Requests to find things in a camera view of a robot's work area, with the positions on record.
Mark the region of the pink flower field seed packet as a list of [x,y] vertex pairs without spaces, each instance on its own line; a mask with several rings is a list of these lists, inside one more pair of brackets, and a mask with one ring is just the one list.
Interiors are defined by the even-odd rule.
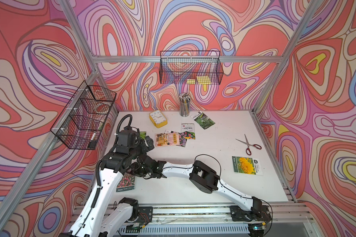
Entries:
[[135,176],[126,173],[119,184],[117,185],[116,192],[125,192],[135,189]]

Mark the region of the orange shop seed packet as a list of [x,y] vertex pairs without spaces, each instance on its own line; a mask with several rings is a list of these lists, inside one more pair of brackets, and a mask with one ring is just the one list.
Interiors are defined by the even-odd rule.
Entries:
[[177,132],[158,133],[155,134],[155,146],[178,146],[180,145],[180,137]]

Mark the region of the chrysanthemum seed packet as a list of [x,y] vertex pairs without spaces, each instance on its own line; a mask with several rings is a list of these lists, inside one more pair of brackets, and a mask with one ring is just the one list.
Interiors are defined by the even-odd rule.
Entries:
[[187,140],[194,140],[195,137],[195,132],[181,132],[179,133],[179,139],[180,139],[180,147],[185,147],[187,144]]

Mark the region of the white sunflowers seed packet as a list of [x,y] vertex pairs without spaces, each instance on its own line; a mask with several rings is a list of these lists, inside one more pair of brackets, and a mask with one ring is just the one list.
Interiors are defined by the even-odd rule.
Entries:
[[182,123],[181,132],[195,132],[195,124],[193,123]]

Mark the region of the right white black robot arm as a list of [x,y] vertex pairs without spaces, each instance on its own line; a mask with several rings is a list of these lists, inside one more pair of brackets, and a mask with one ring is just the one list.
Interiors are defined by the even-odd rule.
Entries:
[[200,191],[212,194],[217,193],[235,203],[241,210],[262,216],[262,200],[247,195],[232,187],[221,179],[215,170],[201,161],[189,165],[178,165],[165,161],[138,161],[131,165],[131,174],[137,177],[150,178],[183,178],[190,180]]

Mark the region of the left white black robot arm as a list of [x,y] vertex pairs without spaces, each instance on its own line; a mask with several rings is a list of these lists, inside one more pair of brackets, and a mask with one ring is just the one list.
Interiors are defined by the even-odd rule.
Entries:
[[132,161],[146,156],[154,149],[153,139],[149,136],[141,138],[139,129],[127,126],[116,132],[116,139],[110,151],[97,163],[96,185],[79,217],[61,237],[112,237],[128,220],[138,217],[138,201],[123,198],[115,210],[104,216],[111,196],[125,173],[130,169]]

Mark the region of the green gourd seed packet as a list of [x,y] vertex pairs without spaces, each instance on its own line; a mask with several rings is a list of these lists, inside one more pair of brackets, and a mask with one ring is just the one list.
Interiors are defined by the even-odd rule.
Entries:
[[215,124],[204,112],[198,111],[191,116],[191,118],[197,122],[201,128],[208,129]]

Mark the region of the yellow sunflower seed packet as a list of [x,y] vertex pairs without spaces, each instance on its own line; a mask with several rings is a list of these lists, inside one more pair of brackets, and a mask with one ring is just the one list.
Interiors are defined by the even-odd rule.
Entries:
[[258,159],[232,156],[232,165],[236,173],[263,175],[263,168]]

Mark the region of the yellow alarm clock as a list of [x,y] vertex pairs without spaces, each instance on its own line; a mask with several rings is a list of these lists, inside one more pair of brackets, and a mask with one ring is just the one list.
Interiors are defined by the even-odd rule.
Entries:
[[168,124],[167,118],[160,110],[150,113],[149,118],[156,128],[161,128]]

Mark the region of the clear cup of pencils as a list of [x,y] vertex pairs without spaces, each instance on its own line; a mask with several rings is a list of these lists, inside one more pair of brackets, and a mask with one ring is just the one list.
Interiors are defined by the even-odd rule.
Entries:
[[188,93],[182,93],[179,95],[179,100],[180,100],[180,115],[182,117],[189,116],[191,96]]

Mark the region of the small yellow sticky notes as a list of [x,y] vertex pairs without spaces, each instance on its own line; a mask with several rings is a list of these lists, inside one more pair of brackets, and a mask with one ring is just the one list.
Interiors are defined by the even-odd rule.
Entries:
[[186,84],[188,84],[188,85],[194,85],[194,84],[196,84],[196,80],[195,80],[195,79],[187,79],[187,80],[186,80]]

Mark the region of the yellow sticky note pad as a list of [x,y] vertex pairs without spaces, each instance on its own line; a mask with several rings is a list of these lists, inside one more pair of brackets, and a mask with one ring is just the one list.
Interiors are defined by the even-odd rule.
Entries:
[[212,80],[209,76],[197,76],[196,82],[199,85],[211,85],[212,84]]

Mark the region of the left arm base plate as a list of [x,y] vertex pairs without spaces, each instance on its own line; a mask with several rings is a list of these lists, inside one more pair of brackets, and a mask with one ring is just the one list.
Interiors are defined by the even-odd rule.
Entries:
[[129,223],[150,223],[153,219],[153,207],[152,206],[141,206],[138,209],[138,216],[134,221],[129,221]]

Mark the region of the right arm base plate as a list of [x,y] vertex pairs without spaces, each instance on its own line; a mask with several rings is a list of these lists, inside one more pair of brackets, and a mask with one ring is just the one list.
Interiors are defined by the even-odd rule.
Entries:
[[271,211],[267,205],[262,206],[260,216],[252,211],[244,211],[237,205],[229,207],[231,218],[234,222],[266,222],[272,221]]

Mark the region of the red handled scissors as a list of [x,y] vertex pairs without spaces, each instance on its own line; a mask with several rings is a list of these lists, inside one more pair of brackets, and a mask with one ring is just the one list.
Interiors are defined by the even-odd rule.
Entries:
[[261,145],[259,145],[259,144],[251,144],[249,142],[246,134],[244,134],[244,140],[240,140],[240,139],[237,139],[237,138],[235,140],[247,146],[246,147],[246,154],[248,156],[252,155],[251,147],[253,147],[253,148],[257,149],[257,150],[262,150],[262,146]]

